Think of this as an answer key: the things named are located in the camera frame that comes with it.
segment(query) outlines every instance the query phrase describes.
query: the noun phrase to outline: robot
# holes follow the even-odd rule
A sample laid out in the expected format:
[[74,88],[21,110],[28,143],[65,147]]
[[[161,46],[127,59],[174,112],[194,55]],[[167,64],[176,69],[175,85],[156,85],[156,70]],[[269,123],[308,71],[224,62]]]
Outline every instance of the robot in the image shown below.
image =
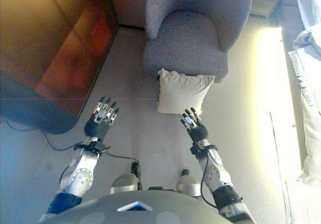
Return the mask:
[[[115,102],[109,104],[110,98],[104,101],[103,97],[98,102],[85,125],[86,139],[75,146],[75,154],[60,177],[60,189],[39,223],[256,224],[193,108],[192,113],[186,109],[181,122],[193,141],[191,153],[203,170],[201,183],[184,170],[176,191],[162,187],[142,190],[140,166],[134,162],[130,174],[114,181],[110,195],[80,204],[92,186],[97,161],[107,150],[103,139],[119,112],[118,108],[114,110]],[[212,193],[216,206],[205,199],[206,204],[201,201],[203,183]]]

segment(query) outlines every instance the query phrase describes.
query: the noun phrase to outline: black cable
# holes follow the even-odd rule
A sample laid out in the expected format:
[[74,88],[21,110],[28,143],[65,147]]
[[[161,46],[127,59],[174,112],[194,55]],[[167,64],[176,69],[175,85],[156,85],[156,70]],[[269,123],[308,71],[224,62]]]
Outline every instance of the black cable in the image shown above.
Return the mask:
[[45,138],[46,138],[46,140],[47,140],[48,145],[50,145],[50,147],[53,148],[53,149],[56,150],[56,151],[69,150],[69,149],[71,149],[71,148],[74,148],[76,145],[79,145],[79,144],[82,143],[82,142],[78,142],[78,143],[76,143],[76,144],[74,144],[74,145],[72,145],[72,146],[70,146],[70,147],[65,148],[65,149],[57,149],[56,147],[54,147],[54,146],[50,143],[50,141],[48,140],[48,137],[47,137],[47,135],[45,134],[45,132],[41,131],[41,133],[44,134],[44,136],[45,136]]
[[205,197],[204,197],[204,195],[203,195],[204,177],[205,177],[205,172],[206,172],[207,166],[208,166],[208,164],[209,164],[209,156],[208,156],[207,154],[206,154],[206,157],[207,157],[206,166],[205,166],[205,170],[204,170],[203,177],[202,177],[202,181],[201,181],[201,196],[202,196],[202,199],[206,202],[206,204],[208,204],[208,205],[210,205],[211,207],[214,207],[214,208],[217,209],[217,207],[214,206],[213,204],[209,203],[209,202],[205,199]]
[[[11,129],[13,129],[13,130],[15,130],[15,131],[27,132],[27,131],[38,130],[38,129],[26,129],[26,130],[19,130],[19,129],[14,128],[12,125],[10,125],[8,120],[6,120],[6,123],[7,123],[7,125],[8,125]],[[65,151],[65,150],[69,150],[69,149],[71,149],[71,148],[75,147],[76,145],[79,145],[79,144],[81,144],[81,143],[82,143],[82,142],[76,143],[76,144],[74,144],[74,145],[72,145],[72,146],[70,146],[70,147],[68,147],[68,148],[65,148],[65,149],[57,149],[56,147],[54,147],[54,146],[50,143],[50,141],[49,141],[49,139],[48,139],[47,135],[45,134],[45,132],[43,132],[43,131],[40,131],[40,132],[44,134],[44,136],[45,136],[45,138],[46,138],[46,140],[47,140],[47,143],[50,145],[50,147],[51,147],[51,148],[53,148],[53,149],[54,149],[54,150],[56,150],[56,151]]]
[[59,177],[59,185],[61,183],[61,179],[62,179],[62,176],[65,174],[65,171],[68,169],[69,165],[63,170],[63,172],[61,173],[60,177]]
[[19,130],[19,129],[16,129],[16,128],[12,127],[12,125],[9,124],[9,121],[8,121],[8,120],[6,120],[6,123],[7,123],[7,125],[8,125],[11,129],[16,130],[16,131],[20,131],[20,132],[27,132],[27,131],[37,130],[37,129]]
[[134,160],[134,161],[136,161],[136,162],[138,163],[138,165],[140,165],[138,159],[135,159],[135,158],[132,158],[132,157],[127,157],[127,156],[118,156],[118,155],[113,155],[113,154],[108,153],[107,150],[108,150],[109,148],[110,148],[110,146],[108,146],[108,147],[106,148],[106,151],[105,151],[105,153],[106,153],[107,155],[109,155],[109,156],[111,156],[111,157],[115,157],[115,158],[122,158],[122,159]]

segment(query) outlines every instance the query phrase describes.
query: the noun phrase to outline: white bedsheet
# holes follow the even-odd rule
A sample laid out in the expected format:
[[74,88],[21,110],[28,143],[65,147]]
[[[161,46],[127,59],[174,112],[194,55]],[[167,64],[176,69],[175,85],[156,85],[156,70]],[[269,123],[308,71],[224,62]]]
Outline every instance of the white bedsheet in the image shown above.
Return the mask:
[[307,103],[321,106],[321,55],[313,45],[289,52],[289,55]]
[[321,23],[321,0],[297,0],[304,28]]
[[301,32],[289,52],[301,90],[310,106],[321,107],[321,24]]

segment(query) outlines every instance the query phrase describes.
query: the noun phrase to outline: gray armchair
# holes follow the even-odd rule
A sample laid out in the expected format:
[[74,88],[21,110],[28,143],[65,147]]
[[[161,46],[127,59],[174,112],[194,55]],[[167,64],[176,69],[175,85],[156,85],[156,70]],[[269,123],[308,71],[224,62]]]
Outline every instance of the gray armchair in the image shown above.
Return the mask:
[[227,52],[248,18],[252,0],[145,0],[144,67],[187,75],[228,72]]

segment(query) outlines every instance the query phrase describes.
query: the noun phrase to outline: robotic hand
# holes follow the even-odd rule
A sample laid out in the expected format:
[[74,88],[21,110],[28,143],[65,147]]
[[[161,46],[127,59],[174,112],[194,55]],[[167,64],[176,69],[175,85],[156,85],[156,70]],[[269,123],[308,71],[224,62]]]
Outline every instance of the robotic hand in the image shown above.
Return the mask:
[[225,170],[217,152],[217,147],[208,142],[208,131],[202,124],[194,108],[193,114],[187,109],[181,120],[193,141],[191,152],[199,160],[204,172],[203,180],[213,195],[219,214],[233,223],[255,224],[247,206],[242,203],[231,181],[230,174]]
[[104,101],[103,97],[95,107],[85,125],[85,141],[74,147],[75,154],[60,177],[60,189],[40,222],[79,205],[92,186],[98,158],[107,149],[102,143],[103,139],[119,112],[118,108],[114,111],[116,102],[109,106],[110,100]]

